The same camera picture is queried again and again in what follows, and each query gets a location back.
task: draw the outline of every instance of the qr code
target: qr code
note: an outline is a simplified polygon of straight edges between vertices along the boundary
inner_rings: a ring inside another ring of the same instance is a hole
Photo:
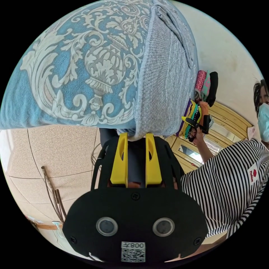
[[[121,251],[121,261],[143,263],[145,260],[145,249],[122,249]]]

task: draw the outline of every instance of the wooden cabinet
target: wooden cabinet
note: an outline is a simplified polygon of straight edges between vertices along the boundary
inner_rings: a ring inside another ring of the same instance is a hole
[[[209,134],[205,135],[205,142],[213,155],[233,143],[247,138],[247,129],[252,125],[236,112],[215,102],[209,108],[209,114],[212,115],[214,123]],[[193,143],[175,135],[165,140],[169,143],[185,173],[193,171],[203,164],[198,149]]]

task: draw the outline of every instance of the gray knit fabric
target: gray knit fabric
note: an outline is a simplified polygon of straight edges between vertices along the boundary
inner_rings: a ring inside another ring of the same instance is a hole
[[[135,130],[129,140],[176,133],[187,103],[194,97],[198,72],[195,41],[183,16],[166,1],[154,0],[139,74]]]

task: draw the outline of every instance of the striped shirt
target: striped shirt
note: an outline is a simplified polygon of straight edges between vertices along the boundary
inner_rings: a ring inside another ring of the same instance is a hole
[[[207,237],[235,233],[258,203],[269,178],[269,150],[256,139],[239,141],[181,178],[201,206]]]

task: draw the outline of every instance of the face mask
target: face mask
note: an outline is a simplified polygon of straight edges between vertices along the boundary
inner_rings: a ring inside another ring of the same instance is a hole
[[[269,105],[263,103],[259,108],[258,126],[261,140],[269,142]]]

